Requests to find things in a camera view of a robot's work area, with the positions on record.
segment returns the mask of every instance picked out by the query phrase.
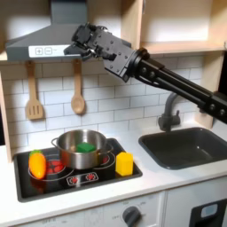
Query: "faucet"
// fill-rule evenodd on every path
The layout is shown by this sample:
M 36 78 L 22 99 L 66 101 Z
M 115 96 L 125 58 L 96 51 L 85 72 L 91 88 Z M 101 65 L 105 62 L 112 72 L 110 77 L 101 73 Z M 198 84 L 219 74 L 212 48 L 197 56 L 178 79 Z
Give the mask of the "faucet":
M 177 98 L 177 94 L 172 92 L 166 101 L 165 112 L 161 115 L 158 120 L 160 129 L 162 131 L 170 132 L 171 126 L 179 125 L 181 123 L 181 119 L 179 117 L 179 110 L 176 111 L 176 115 L 172 115 L 172 105 Z

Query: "black robotic arm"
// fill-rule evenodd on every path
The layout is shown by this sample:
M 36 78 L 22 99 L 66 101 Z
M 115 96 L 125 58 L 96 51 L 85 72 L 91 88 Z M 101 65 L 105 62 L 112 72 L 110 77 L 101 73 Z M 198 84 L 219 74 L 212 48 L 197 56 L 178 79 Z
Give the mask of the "black robotic arm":
M 144 48 L 134 51 L 130 43 L 112 35 L 106 27 L 91 24 L 79 26 L 72 38 L 74 42 L 65 49 L 66 55 L 82 52 L 82 59 L 102 57 L 105 69 L 127 81 L 139 81 L 164 90 L 171 90 L 195 103 L 205 113 L 227 123 L 227 97 L 211 92 L 184 79 L 150 58 Z

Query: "tile wall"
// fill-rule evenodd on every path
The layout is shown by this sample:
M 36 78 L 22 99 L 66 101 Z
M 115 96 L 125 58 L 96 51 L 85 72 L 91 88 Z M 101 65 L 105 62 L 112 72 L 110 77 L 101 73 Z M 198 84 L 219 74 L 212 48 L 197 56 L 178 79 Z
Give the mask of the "tile wall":
M 166 68 L 200 84 L 202 53 L 153 56 Z M 86 113 L 76 115 L 71 108 L 74 95 L 74 71 L 65 60 L 36 61 L 35 77 L 38 98 L 45 117 L 30 121 L 25 115 L 29 99 L 27 72 L 23 62 L 0 62 L 12 147 L 39 145 L 73 129 L 94 129 L 102 133 L 141 129 L 157 125 L 168 97 L 160 90 L 130 79 L 126 84 L 92 59 L 82 64 L 82 94 Z M 196 106 L 178 98 L 174 112 L 180 110 L 182 122 L 194 117 Z

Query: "stove knob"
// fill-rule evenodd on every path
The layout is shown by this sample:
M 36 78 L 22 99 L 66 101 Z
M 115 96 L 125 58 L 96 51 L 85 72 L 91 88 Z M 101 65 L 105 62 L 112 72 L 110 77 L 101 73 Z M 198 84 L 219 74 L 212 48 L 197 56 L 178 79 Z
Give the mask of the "stove knob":
M 95 178 L 95 176 L 94 176 L 93 174 L 88 174 L 88 175 L 86 176 L 86 179 L 87 179 L 88 181 L 92 181 L 92 180 L 94 180 L 94 178 Z
M 73 177 L 73 178 L 72 178 L 72 182 L 73 182 L 74 184 L 76 184 L 77 181 L 78 181 L 78 179 L 77 179 L 76 177 Z
M 123 213 L 123 220 L 128 227 L 133 227 L 140 218 L 141 214 L 137 207 L 129 207 Z

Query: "range hood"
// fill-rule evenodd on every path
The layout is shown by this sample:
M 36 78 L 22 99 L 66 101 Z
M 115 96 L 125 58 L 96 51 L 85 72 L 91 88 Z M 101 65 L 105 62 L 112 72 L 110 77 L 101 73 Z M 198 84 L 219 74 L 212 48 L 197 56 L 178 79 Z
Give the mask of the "range hood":
M 85 0 L 51 0 L 51 25 L 29 35 L 9 41 L 6 46 L 9 61 L 31 59 L 62 59 L 75 30 L 87 22 Z

